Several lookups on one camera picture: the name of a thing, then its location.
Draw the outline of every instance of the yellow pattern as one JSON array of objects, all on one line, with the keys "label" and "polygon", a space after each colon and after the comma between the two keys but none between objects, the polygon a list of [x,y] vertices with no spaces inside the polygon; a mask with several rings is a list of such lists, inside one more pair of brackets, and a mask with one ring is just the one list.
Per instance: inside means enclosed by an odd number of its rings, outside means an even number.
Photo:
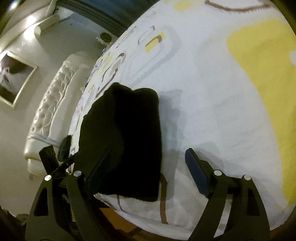
[{"label": "yellow pattern", "polygon": [[188,10],[193,7],[193,4],[189,0],[181,0],[174,5],[174,9],[178,12]]},{"label": "yellow pattern", "polygon": [[113,54],[111,54],[108,58],[106,58],[105,60],[103,60],[103,65],[100,68],[100,72],[101,73],[105,72],[107,66],[109,67],[109,63],[111,62],[112,59],[113,59]]},{"label": "yellow pattern", "polygon": [[153,40],[145,46],[146,53],[150,52],[156,45],[161,42],[158,37],[161,38],[161,41],[163,41],[165,38],[165,34],[161,32],[155,38],[153,38]]},{"label": "yellow pattern", "polygon": [[285,197],[295,204],[296,67],[289,54],[296,50],[296,36],[287,23],[274,19],[234,32],[227,46],[267,109],[278,142]]}]

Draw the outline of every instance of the wooden floor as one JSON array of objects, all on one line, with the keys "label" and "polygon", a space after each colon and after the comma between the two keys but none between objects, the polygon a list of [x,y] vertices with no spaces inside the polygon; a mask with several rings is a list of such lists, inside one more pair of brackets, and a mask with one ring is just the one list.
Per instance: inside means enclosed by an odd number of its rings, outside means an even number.
[{"label": "wooden floor", "polygon": [[133,237],[137,241],[176,241],[156,234],[152,234],[145,230],[138,228],[136,225],[128,222],[123,217],[119,216],[111,208],[100,208],[106,218],[114,226],[115,229],[123,230],[127,235]]}]

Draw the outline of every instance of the blue gripper pad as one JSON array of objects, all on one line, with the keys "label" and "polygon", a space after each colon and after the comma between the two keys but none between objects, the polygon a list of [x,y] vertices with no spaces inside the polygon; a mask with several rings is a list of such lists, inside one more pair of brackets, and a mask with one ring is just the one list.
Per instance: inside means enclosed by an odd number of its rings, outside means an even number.
[{"label": "blue gripper pad", "polygon": [[213,168],[208,162],[200,160],[192,148],[186,150],[185,162],[198,191],[209,198],[211,193],[209,183],[211,174],[214,172]]}]

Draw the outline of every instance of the framed picture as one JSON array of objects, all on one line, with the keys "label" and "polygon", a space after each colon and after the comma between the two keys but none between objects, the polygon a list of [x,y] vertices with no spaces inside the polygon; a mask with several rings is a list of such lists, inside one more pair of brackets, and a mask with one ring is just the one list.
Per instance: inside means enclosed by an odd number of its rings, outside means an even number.
[{"label": "framed picture", "polygon": [[27,82],[37,66],[14,55],[4,52],[0,55],[0,101],[15,108]]}]

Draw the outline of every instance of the brown line pattern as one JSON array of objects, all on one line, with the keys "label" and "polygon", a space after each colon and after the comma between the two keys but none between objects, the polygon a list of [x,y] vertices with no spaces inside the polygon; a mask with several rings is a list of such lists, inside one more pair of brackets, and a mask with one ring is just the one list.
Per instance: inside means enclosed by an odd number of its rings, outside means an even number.
[{"label": "brown line pattern", "polygon": [[[154,26],[154,25],[151,26],[149,29],[151,29],[151,28],[153,28],[153,31],[155,30],[155,26]],[[146,32],[144,32],[144,33],[139,37],[139,39],[138,39],[138,45],[140,44],[140,39],[141,39],[141,37],[142,37],[145,33],[147,33],[147,32],[149,31],[149,29],[148,29]]]},{"label": "brown line pattern", "polygon": [[[101,196],[100,193],[97,193],[96,195],[99,196],[99,198],[100,198],[99,200],[103,201],[102,196]],[[110,207],[113,211],[117,211],[117,209],[116,209],[111,203],[109,203],[109,202],[107,202],[107,201],[105,201],[105,200],[104,200],[103,202],[107,203],[107,204],[109,205],[109,207]]]},{"label": "brown line pattern", "polygon": [[114,75],[112,76],[112,78],[107,82],[107,84],[104,85],[104,87],[96,94],[96,98],[98,98],[98,96],[100,95],[100,93],[102,93],[102,91],[107,87],[108,84],[110,84],[110,82],[114,79],[116,72],[118,71],[118,68],[115,70]]},{"label": "brown line pattern", "polygon": [[125,55],[125,53],[121,53],[120,55],[118,55],[118,57],[123,57],[124,55]]},{"label": "brown line pattern", "polygon": [[148,44],[145,45],[145,47],[147,47],[153,40],[158,39],[158,42],[160,43],[163,38],[161,35],[157,35],[155,38],[153,38]]},{"label": "brown line pattern", "polygon": [[134,26],[120,41],[116,48],[118,48],[134,31],[137,26]]},{"label": "brown line pattern", "polygon": [[165,179],[165,176],[160,174],[160,183],[161,183],[161,194],[160,194],[160,218],[163,224],[168,224],[165,213],[165,205],[166,205],[166,195],[167,195],[167,187],[168,182]]},{"label": "brown line pattern", "polygon": [[229,7],[225,7],[216,3],[212,3],[210,0],[206,0],[205,1],[206,5],[212,6],[214,8],[218,8],[227,12],[248,12],[248,11],[252,11],[252,10],[256,10],[256,9],[260,9],[260,8],[267,8],[267,7],[271,7],[271,4],[267,4],[264,3],[261,6],[252,6],[252,7],[248,7],[248,8],[229,8]]},{"label": "brown line pattern", "polygon": [[105,77],[105,74],[107,73],[108,69],[110,69],[112,66],[112,64],[106,69],[106,71],[104,72],[103,76],[102,76],[102,82],[104,81],[104,77]]},{"label": "brown line pattern", "polygon": [[117,195],[117,203],[118,203],[118,206],[119,206],[120,210],[124,212],[124,210],[122,209],[122,207],[121,207],[121,205],[120,205],[120,198],[119,198],[119,195]]}]

